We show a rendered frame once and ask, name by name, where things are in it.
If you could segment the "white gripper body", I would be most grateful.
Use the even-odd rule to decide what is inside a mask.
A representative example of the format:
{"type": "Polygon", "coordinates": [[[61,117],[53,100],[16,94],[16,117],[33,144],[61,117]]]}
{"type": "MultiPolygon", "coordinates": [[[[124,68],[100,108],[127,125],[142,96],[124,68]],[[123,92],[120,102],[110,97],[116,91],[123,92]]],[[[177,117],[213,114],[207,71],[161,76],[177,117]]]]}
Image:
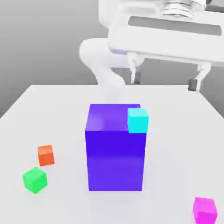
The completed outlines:
{"type": "Polygon", "coordinates": [[[224,13],[197,12],[192,20],[125,14],[110,28],[108,46],[145,58],[224,67],[224,13]]]}

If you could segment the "small cyan cube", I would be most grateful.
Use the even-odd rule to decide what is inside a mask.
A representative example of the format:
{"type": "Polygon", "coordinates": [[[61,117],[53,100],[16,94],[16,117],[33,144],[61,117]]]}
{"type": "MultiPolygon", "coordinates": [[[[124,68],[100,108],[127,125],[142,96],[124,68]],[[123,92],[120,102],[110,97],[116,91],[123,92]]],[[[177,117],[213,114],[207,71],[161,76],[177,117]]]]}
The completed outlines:
{"type": "Polygon", "coordinates": [[[149,115],[144,108],[128,108],[127,125],[129,133],[147,133],[149,115]]]}

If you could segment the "small orange cube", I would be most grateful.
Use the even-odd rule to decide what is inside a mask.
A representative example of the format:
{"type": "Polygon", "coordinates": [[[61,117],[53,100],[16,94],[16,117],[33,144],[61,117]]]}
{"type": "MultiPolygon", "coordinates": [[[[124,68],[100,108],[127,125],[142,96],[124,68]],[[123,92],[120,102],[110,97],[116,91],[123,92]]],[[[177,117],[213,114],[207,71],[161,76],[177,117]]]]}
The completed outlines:
{"type": "Polygon", "coordinates": [[[38,159],[40,166],[54,164],[53,146],[45,145],[38,147],[38,159]]]}

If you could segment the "small magenta cube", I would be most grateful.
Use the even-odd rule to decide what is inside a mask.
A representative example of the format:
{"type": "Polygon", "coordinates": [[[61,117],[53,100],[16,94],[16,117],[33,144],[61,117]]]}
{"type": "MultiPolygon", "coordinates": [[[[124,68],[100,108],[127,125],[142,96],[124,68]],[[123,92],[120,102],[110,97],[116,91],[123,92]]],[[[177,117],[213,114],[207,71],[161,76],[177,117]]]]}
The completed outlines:
{"type": "Polygon", "coordinates": [[[215,201],[196,197],[193,204],[193,215],[196,224],[215,224],[218,215],[215,201]]]}

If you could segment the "small green cube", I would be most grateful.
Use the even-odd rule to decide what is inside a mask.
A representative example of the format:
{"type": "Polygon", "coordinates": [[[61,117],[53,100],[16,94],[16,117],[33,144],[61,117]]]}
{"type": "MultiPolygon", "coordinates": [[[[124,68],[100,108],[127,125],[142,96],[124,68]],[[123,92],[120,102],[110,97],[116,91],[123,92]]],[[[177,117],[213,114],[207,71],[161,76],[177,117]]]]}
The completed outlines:
{"type": "Polygon", "coordinates": [[[34,167],[24,173],[22,178],[25,188],[33,194],[37,194],[48,185],[46,173],[38,167],[34,167]]]}

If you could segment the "large purple box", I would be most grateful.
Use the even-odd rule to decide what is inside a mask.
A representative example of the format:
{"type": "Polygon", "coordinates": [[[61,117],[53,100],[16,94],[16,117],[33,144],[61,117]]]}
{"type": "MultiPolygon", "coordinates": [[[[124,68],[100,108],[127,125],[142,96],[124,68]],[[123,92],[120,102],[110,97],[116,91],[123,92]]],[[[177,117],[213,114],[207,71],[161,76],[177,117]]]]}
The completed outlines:
{"type": "Polygon", "coordinates": [[[129,133],[128,108],[91,104],[85,128],[90,191],[141,191],[147,133],[129,133]]]}

